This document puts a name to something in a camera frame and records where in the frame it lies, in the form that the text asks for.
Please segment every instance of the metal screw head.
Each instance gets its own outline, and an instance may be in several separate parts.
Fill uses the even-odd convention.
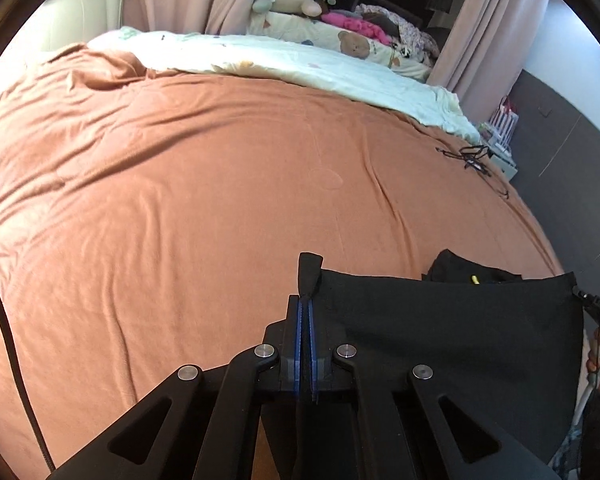
[[[349,359],[350,357],[353,357],[355,354],[357,354],[358,351],[356,350],[355,346],[344,344],[344,345],[340,345],[340,346],[338,346],[336,348],[336,353],[340,357],[344,357],[345,359]]]
[[[276,349],[273,346],[264,344],[256,346],[254,353],[258,357],[271,357],[275,351]]]
[[[433,377],[433,370],[427,365],[415,365],[413,367],[413,375],[418,379],[430,379]]]
[[[183,381],[190,381],[198,376],[198,369],[192,365],[183,366],[178,370],[178,378]]]

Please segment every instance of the plush toy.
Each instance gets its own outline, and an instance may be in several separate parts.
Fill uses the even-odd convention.
[[[286,14],[304,14],[312,18],[320,16],[322,12],[320,5],[314,0],[254,0],[251,9],[259,14],[272,10]]]
[[[347,32],[342,30],[338,33],[340,39],[340,51],[343,54],[358,59],[366,59],[369,57],[371,48],[369,42],[364,36],[360,36],[355,32]]]

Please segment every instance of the gray wall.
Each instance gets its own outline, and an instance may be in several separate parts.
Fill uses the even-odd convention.
[[[512,184],[541,223],[565,270],[600,295],[600,131],[527,72],[510,92],[520,122]]]

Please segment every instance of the white wall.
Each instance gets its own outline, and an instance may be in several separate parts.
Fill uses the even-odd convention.
[[[524,69],[600,130],[600,44],[562,0],[549,0]]]

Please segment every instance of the black cable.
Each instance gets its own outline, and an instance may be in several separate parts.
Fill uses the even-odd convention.
[[[7,350],[7,357],[9,358],[11,373],[13,375],[13,381],[16,384],[16,389],[18,390],[18,394],[20,396],[20,402],[22,402],[22,407],[24,408],[25,413],[27,413],[29,424],[31,425],[33,434],[36,437],[36,441],[38,442],[38,447],[42,452],[42,456],[45,458],[46,465],[48,466],[49,471],[53,472],[56,470],[56,466],[54,465],[54,461],[51,458],[51,453],[49,453],[49,449],[46,446],[45,437],[42,435],[42,430],[40,430],[40,425],[38,424],[38,420],[36,419],[36,414],[33,412],[33,407],[31,406],[29,396],[27,395],[27,389],[24,385],[22,372],[20,371],[20,364],[18,363],[18,354],[16,353],[16,345],[15,341],[13,340],[13,333],[11,333],[9,319],[7,318],[7,313],[4,310],[4,305],[2,304],[1,299],[0,332],[2,332],[4,346]]]
[[[458,153],[450,152],[449,150],[445,150],[443,148],[436,147],[436,151],[442,153],[444,156],[448,156],[448,158],[453,158],[455,160],[463,160],[464,168],[474,168],[474,170],[482,177],[482,179],[487,183],[491,189],[493,189],[497,194],[503,197],[505,200],[509,199],[509,190],[505,188],[504,191],[500,189],[495,189],[491,186],[487,177],[493,176],[491,171],[487,168],[485,164],[483,164],[480,160],[485,156],[490,157],[493,153],[488,146],[465,146],[464,148],[460,148]]]

